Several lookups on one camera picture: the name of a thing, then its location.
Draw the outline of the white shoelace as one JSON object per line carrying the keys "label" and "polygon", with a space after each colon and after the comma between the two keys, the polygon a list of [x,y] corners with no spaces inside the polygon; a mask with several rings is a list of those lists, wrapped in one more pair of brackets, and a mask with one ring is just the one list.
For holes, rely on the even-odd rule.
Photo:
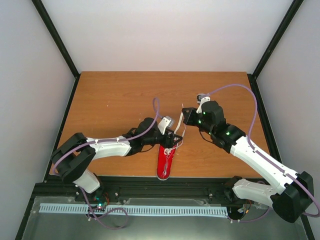
{"label": "white shoelace", "polygon": [[[183,121],[183,114],[181,113],[180,117],[179,117],[179,120],[178,120],[178,123],[177,123],[177,126],[176,126],[176,128],[174,130],[175,133],[177,133],[177,131],[180,129],[182,121]],[[182,135],[181,135],[182,137],[184,137],[185,132],[186,132],[186,125],[184,124],[184,129],[183,129],[183,132],[182,132]],[[164,149],[163,150],[163,153],[164,153],[164,156],[165,156],[165,163],[164,163],[164,166],[163,166],[162,174],[160,175],[162,180],[166,180],[166,179],[169,178],[170,173],[171,173],[171,167],[172,167],[172,163],[173,163],[173,158],[175,156],[175,152],[179,147],[181,147],[182,144],[183,144],[183,140],[182,140],[181,143],[179,143],[177,145],[177,147],[175,147],[173,149]]]}

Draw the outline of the red canvas sneaker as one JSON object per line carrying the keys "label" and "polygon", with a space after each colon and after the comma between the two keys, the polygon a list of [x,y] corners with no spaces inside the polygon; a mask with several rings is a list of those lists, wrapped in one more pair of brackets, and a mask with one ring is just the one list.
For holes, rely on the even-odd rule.
{"label": "red canvas sneaker", "polygon": [[163,146],[159,146],[158,148],[158,158],[157,158],[157,169],[156,169],[156,177],[160,181],[165,181],[170,177],[171,167],[173,163],[173,159],[176,153],[176,150],[183,144],[177,143],[172,148],[164,148]]}

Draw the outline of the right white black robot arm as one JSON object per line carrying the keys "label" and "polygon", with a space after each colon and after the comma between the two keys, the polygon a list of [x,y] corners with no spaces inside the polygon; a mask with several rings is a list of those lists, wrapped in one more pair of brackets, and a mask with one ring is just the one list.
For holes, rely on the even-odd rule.
{"label": "right white black robot arm", "polygon": [[228,154],[242,160],[259,173],[268,184],[241,178],[231,185],[238,199],[246,199],[272,208],[283,220],[294,223],[314,200],[312,176],[296,172],[263,151],[248,135],[227,123],[223,108],[216,101],[203,98],[199,107],[183,108],[183,123],[197,127],[210,136],[211,142]]}

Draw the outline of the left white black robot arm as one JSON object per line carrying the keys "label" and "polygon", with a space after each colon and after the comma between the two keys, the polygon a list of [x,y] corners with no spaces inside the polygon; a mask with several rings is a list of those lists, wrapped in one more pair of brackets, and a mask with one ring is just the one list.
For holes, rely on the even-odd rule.
{"label": "left white black robot arm", "polygon": [[103,198],[104,188],[98,177],[89,171],[90,163],[107,157],[128,157],[143,151],[144,146],[159,145],[165,153],[172,152],[183,137],[170,127],[171,118],[163,117],[160,122],[145,118],[138,127],[115,138],[90,138],[78,132],[72,135],[51,155],[52,173],[65,184],[82,188],[92,201]]}

